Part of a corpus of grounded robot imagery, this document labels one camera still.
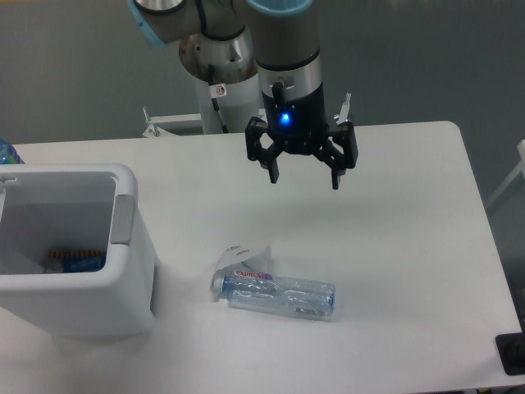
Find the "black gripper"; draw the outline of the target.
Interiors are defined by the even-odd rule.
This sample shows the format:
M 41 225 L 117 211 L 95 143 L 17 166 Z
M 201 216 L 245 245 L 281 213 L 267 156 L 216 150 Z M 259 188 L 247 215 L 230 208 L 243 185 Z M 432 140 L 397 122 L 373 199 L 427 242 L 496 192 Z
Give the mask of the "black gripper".
M 267 123 L 251 117 L 244 131 L 248 160 L 258 161 L 276 184 L 282 152 L 313 155 L 331 169 L 332 189 L 338 190 L 340 178 L 357 164 L 358 144 L 352 121 L 327 125 L 323 84 L 302 98 L 286 99 L 282 107 L 271 95 L 262 93 L 262 100 Z M 262 146 L 263 135 L 272 141 L 268 148 Z

